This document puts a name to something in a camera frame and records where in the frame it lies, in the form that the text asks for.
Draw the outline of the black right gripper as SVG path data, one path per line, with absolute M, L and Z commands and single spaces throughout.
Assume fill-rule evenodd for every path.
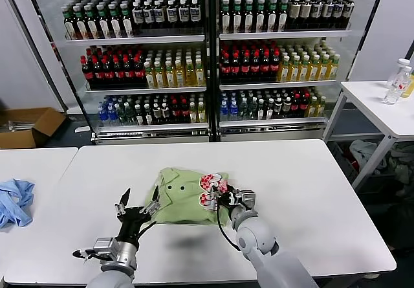
M 212 194 L 219 195 L 218 200 L 210 200 L 206 203 L 207 211 L 217 211 L 223 205 L 231 208 L 242 204 L 242 193 L 237 188 L 228 189 L 227 186 L 212 186 Z

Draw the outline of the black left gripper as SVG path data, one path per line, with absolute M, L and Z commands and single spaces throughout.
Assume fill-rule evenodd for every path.
M 116 215 L 121 222 L 120 231 L 116 237 L 117 242 L 138 243 L 139 238 L 143 234 L 140 231 L 141 226 L 151 221 L 153 216 L 160 208 L 159 186 L 156 186 L 150 202 L 145 206 L 128 207 L 131 189 L 128 188 L 121 196 L 120 201 L 114 206 Z

